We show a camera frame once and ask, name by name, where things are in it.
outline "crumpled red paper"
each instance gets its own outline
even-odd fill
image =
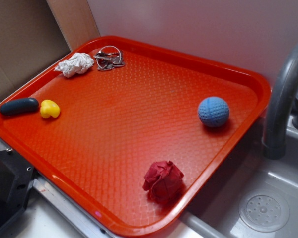
[[[165,203],[174,198],[182,186],[184,174],[169,161],[154,162],[144,176],[144,191],[151,199]]]

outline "yellow toy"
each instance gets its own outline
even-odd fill
[[[60,107],[51,100],[44,100],[41,102],[40,114],[43,118],[50,116],[57,118],[61,112]]]

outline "blue ball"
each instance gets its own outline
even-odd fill
[[[222,98],[209,97],[199,104],[198,115],[204,125],[219,127],[228,120],[229,107]]]

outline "red plastic tray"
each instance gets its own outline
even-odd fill
[[[6,101],[50,99],[60,116],[0,114],[0,137],[108,229],[143,236],[180,215],[266,107],[270,86],[244,69],[118,37],[75,52],[94,56],[106,45],[123,50],[125,67],[100,72],[95,63],[67,79],[56,63]],[[198,105],[209,96],[230,107],[223,127],[199,121]],[[177,165],[185,184],[164,205],[142,189],[150,165],[162,160]]]

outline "metal faucet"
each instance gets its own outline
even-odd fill
[[[292,49],[279,72],[268,105],[262,138],[263,155],[279,159],[286,152],[286,129],[292,106],[298,129],[298,44]]]

